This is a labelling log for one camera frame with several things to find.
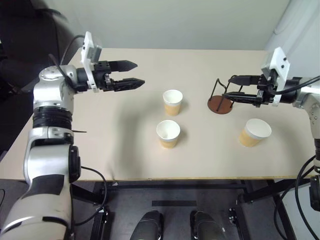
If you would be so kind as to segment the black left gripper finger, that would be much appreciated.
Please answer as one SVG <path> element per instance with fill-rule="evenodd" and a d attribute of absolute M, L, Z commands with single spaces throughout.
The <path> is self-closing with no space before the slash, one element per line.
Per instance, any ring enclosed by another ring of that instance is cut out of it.
<path fill-rule="evenodd" d="M 121 92 L 121 91 L 135 90 L 141 87 L 144 83 L 145 81 L 142 79 L 124 78 L 122 80 L 113 82 L 113 91 Z"/>
<path fill-rule="evenodd" d="M 134 68 L 136 68 L 138 65 L 134 62 L 131 62 L 129 60 L 116 60 L 116 61 L 110 61 L 110 72 L 128 72 Z"/>

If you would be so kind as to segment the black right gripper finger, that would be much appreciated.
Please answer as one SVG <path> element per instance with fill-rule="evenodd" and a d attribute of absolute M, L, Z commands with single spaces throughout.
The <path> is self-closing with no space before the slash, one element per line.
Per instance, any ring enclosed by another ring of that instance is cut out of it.
<path fill-rule="evenodd" d="M 227 92 L 223 94 L 223 97 L 236 103 L 251 104 L 251 105 L 256 105 L 259 103 L 259 99 L 257 98 L 257 95 L 246 94 L 244 92 L 237 92 L 237 91 Z"/>
<path fill-rule="evenodd" d="M 259 75 L 234 75 L 228 82 L 238 86 L 258 85 L 260 80 Z"/>

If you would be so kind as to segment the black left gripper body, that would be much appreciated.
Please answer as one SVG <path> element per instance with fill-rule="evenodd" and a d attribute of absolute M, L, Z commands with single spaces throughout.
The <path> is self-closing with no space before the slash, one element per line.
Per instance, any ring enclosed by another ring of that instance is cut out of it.
<path fill-rule="evenodd" d="M 99 61 L 93 68 L 92 74 L 97 88 L 104 92 L 113 91 L 114 83 L 110 80 L 109 74 L 116 71 L 116 62 Z"/>

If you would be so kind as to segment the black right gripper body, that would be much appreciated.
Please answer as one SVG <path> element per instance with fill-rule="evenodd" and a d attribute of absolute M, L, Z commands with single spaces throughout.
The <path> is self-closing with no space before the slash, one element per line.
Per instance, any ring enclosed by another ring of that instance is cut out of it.
<path fill-rule="evenodd" d="M 262 74 L 258 78 L 257 82 L 257 94 L 255 98 L 254 106 L 259 108 L 261 105 L 268 105 L 274 100 L 274 95 L 269 92 L 269 87 L 273 85 Z"/>

